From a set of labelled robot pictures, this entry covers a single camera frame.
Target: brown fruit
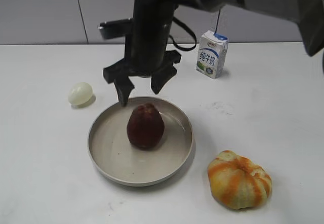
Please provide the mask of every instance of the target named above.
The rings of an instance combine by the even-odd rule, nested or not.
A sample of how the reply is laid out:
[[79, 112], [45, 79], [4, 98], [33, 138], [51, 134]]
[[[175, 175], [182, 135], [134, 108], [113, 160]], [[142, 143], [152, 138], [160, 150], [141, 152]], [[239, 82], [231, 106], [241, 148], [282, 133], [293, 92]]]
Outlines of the brown fruit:
[[142, 149], [152, 148], [159, 143], [163, 133], [163, 119], [151, 103], [134, 109], [127, 124], [127, 136], [131, 144]]

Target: plate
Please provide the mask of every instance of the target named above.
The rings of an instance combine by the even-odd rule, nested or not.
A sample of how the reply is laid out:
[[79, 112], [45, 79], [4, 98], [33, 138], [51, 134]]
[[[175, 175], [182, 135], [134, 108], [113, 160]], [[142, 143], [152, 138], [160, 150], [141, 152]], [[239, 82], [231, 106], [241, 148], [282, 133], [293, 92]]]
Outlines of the plate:
[[[126, 127], [132, 111], [152, 103], [160, 112], [165, 131], [151, 150], [131, 145]], [[154, 97], [135, 97], [128, 105], [106, 109], [93, 123], [88, 138], [90, 157], [97, 169], [112, 181], [128, 186], [148, 186], [174, 175], [188, 160], [194, 147], [192, 127], [175, 105]]]

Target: small pumpkin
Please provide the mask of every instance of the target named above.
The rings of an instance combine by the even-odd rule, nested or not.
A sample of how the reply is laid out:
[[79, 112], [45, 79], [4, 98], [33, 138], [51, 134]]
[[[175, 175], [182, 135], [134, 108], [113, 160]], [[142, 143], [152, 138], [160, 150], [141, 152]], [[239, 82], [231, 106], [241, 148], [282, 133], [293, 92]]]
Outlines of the small pumpkin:
[[264, 204], [272, 191], [263, 168], [232, 151], [221, 152], [209, 164], [208, 178], [214, 198], [235, 210]]

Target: white egg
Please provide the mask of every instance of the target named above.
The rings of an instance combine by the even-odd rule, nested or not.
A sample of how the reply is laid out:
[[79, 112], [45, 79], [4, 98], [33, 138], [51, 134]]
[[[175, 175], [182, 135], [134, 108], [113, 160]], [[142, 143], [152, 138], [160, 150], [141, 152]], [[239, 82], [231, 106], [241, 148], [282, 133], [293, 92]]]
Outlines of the white egg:
[[81, 105], [89, 101], [92, 97], [92, 94], [92, 87], [88, 83], [77, 83], [70, 90], [68, 95], [68, 101], [72, 105]]

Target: white milk carton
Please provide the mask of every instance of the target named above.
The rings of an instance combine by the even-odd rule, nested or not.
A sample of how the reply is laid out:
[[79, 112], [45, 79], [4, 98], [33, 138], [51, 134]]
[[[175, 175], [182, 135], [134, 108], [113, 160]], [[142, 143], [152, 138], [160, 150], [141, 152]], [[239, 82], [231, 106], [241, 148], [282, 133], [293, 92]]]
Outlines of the white milk carton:
[[196, 69], [212, 79], [219, 77], [223, 71], [228, 48], [225, 36], [207, 31], [200, 38]]

